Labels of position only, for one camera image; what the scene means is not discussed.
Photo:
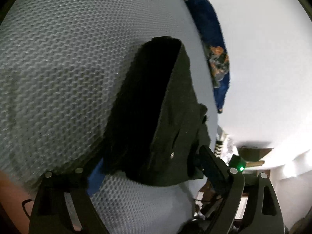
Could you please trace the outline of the black pants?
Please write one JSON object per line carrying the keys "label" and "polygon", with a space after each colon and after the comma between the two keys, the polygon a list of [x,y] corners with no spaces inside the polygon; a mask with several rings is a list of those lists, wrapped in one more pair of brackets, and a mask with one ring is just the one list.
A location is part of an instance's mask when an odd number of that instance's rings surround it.
{"label": "black pants", "polygon": [[136,54],[104,132],[102,171],[149,186],[202,179],[207,107],[197,100],[183,43],[155,37]]}

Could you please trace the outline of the brown wooden furniture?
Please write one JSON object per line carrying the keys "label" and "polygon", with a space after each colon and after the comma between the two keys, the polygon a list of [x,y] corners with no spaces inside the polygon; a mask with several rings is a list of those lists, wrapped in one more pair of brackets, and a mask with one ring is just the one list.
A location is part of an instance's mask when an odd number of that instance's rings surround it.
{"label": "brown wooden furniture", "polygon": [[246,162],[246,168],[243,173],[254,174],[263,171],[264,157],[272,150],[273,148],[240,147],[238,154]]}

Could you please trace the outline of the black white zigzag knit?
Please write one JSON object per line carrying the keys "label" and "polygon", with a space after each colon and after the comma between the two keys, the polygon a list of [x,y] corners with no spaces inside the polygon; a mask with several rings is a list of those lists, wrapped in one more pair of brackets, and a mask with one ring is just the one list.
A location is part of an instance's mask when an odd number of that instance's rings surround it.
{"label": "black white zigzag knit", "polygon": [[224,142],[225,142],[224,137],[217,139],[215,142],[214,155],[219,159],[222,157],[222,153],[224,150]]}

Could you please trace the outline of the navy floral blanket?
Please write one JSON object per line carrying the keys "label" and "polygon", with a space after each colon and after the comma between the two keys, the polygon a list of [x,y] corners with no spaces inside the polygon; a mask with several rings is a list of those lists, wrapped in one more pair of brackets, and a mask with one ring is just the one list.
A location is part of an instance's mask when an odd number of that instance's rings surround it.
{"label": "navy floral blanket", "polygon": [[223,112],[230,87],[230,59],[217,14],[209,0],[184,0],[199,32],[212,76],[218,113]]}

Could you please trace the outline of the grey mesh mattress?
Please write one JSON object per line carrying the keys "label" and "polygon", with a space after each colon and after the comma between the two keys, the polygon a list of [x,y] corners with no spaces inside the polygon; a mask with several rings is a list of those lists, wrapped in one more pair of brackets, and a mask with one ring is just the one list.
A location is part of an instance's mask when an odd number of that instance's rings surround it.
{"label": "grey mesh mattress", "polygon": [[104,133],[143,43],[180,39],[217,128],[212,80],[184,0],[16,0],[1,23],[1,204],[21,233],[40,177],[76,168]]}

